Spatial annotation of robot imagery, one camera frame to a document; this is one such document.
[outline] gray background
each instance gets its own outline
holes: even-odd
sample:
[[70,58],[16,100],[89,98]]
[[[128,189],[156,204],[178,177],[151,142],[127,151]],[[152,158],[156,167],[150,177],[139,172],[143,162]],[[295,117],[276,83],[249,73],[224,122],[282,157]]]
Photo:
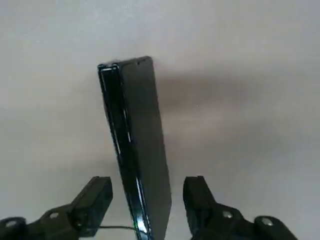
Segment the gray background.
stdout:
[[[168,240],[190,237],[185,176],[304,240],[320,211],[317,0],[2,0],[0,218],[30,221],[111,176],[104,224],[130,225],[96,65],[154,58],[172,187]],[[96,239],[135,239],[100,231]]]

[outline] metal bolt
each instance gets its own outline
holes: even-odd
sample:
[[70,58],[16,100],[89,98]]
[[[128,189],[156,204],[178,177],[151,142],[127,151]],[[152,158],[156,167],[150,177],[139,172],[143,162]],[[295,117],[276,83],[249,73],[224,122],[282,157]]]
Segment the metal bolt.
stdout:
[[8,222],[5,224],[5,226],[6,226],[7,228],[10,228],[10,227],[13,227],[13,226],[16,225],[16,224],[17,224],[16,221],[8,221]]
[[223,211],[222,214],[227,219],[231,219],[232,218],[232,213],[229,212],[229,211]]
[[58,217],[58,216],[59,216],[59,213],[58,213],[58,212],[53,212],[53,213],[50,214],[50,218],[51,218],[51,219],[55,219],[55,218]]
[[266,218],[266,217],[262,218],[261,221],[262,221],[265,225],[268,225],[268,226],[273,226],[273,225],[274,225],[273,222],[272,222],[269,218]]

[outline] white table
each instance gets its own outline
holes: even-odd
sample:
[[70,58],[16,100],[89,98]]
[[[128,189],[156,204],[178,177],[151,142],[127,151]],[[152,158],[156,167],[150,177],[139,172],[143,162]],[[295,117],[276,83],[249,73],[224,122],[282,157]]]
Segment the white table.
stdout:
[[[0,219],[29,221],[111,176],[103,221],[130,225],[96,65],[154,58],[172,187],[167,240],[190,237],[185,176],[248,220],[318,236],[316,0],[2,0]],[[96,239],[135,239],[100,231]]]

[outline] white surface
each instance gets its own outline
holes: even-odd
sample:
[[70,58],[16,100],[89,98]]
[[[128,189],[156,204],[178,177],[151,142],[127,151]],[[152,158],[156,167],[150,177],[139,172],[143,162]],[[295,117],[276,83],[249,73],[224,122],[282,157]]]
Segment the white surface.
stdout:
[[[185,176],[249,220],[273,215],[316,239],[320,168],[317,0],[2,0],[0,218],[72,200],[111,176],[105,224],[131,224],[96,65],[155,61],[173,206],[190,233]],[[100,231],[96,239],[135,239]]]

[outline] black cable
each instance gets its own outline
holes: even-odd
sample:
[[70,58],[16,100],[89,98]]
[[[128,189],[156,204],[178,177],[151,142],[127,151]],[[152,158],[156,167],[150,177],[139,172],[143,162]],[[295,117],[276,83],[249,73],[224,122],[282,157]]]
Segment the black cable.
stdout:
[[99,226],[98,229],[125,229],[125,230],[132,230],[135,231],[136,233],[142,233],[148,236],[148,234],[144,231],[141,231],[139,229],[135,229],[132,226],[117,226],[117,225],[110,225],[110,226]]

